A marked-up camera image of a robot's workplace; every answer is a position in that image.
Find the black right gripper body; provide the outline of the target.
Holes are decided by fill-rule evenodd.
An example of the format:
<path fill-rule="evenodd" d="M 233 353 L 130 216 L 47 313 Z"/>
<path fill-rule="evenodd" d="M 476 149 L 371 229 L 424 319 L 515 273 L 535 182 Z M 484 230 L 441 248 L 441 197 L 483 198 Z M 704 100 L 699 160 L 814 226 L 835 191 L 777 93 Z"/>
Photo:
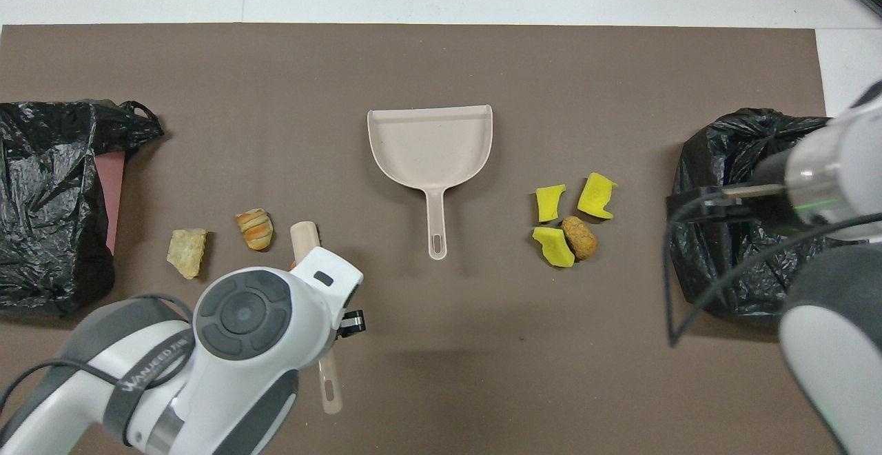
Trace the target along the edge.
<path fill-rule="evenodd" d="M 786 184 L 786 166 L 792 148 L 770 154 L 759 162 L 749 179 L 733 183 L 731 187 L 759 187 L 760 185 Z M 760 196 L 743 199 L 740 207 L 741 213 L 736 216 L 736 222 L 758 223 L 767 232 L 786 237 L 808 229 L 806 223 L 797 215 L 790 197 L 785 190 L 768 196 Z"/>

